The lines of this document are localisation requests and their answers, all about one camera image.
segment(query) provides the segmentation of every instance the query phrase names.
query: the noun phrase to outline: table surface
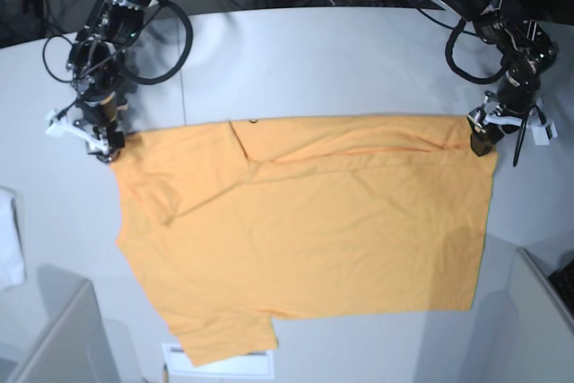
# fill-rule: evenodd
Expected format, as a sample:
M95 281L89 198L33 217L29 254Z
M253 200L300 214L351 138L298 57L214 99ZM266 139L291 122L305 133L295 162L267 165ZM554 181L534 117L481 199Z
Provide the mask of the table surface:
M447 13L433 14L456 23ZM166 83L141 86L128 95L132 130L293 116L466 115L489 88L467 83L448 69L444 59L448 32L413 10L247 11L196 16L192 23L194 45L181 72ZM183 43L179 26L171 20L157 22L142 38L136 48L141 74L159 74L175 63ZM558 63L544 75L541 89L547 114L556 121L561 137L549 147L534 147L528 137L515 169L514 137L499 145L477 300L506 287L511 253L501 254L505 246L492 246L495 251L489 257L492 241L504 239L519 246L546 241L562 247L574 238L574 33L557 25L544 28L561 44ZM94 280L102 312L107 306L101 303L116 300L111 291L121 283L131 289L127 297L145 301L114 245L121 215L111 170L87 156L77 138L44 135L47 113L70 103L74 93L44 71L42 44L0 50L0 186L17 195L30 278L30 287L10 292L0 302L32 301L27 295L38 289L34 268L46 263ZM68 50L57 39L48 47L50 67L62 77ZM497 69L500 55L478 39L461 37L456 59L469 72L487 75ZM544 258L554 265L554 254ZM498 269L490 274L489 265ZM19 312L21 322L34 320L31 305ZM119 306L109 305L107 310L110 318L123 316ZM157 321L152 309L142 312ZM424 326L426 317L421 319L419 326ZM32 334L35 325L40 323L25 330ZM135 330L132 336L137 338ZM163 326L157 329L156 337L165 331ZM277 331L282 339L283 329ZM455 349L448 353L449 360L464 354ZM409 361L387 366L397 372L415 368Z

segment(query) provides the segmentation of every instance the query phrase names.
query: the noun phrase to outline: white cloth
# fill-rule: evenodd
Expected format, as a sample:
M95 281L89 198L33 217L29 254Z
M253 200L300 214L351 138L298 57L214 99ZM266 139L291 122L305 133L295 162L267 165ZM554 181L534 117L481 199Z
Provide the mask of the white cloth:
M0 291L26 279L14 207L14 195L0 188Z

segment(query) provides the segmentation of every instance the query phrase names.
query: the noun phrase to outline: white table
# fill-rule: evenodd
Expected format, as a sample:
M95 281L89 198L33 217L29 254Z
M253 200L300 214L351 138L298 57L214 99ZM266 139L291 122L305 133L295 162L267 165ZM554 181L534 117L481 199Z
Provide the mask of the white table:
M456 22L446 13L437 16ZM412 10L249 11L192 22L196 39L181 73L129 97L134 130L245 118L465 115L486 90L450 72L444 60L448 32ZM346 382L360 373L367 376L363 381L455 382L482 298L506 288L514 246L543 240L571 245L574 34L544 28L561 43L559 62L544 75L541 90L561 138L534 148L528 137L516 169L513 138L499 145L473 311L278 322L278 381ZM155 30L138 57L149 76L175 63L182 43L175 22L159 22ZM0 328L0 341L18 335L25 344L41 327L36 271L55 265L93 280L104 318L128 330L143 374L159 379L159 343L171 338L114 245L121 220L113 174L76 138L44 135L45 115L68 104L73 91L43 70L42 43L0 51L0 186L18 196L30 277L21 289L0 293L0 309L14 321ZM54 41L48 50L61 76L68 49ZM500 55L461 37L456 59L469 72L487 75ZM554 258L547 256L548 265Z

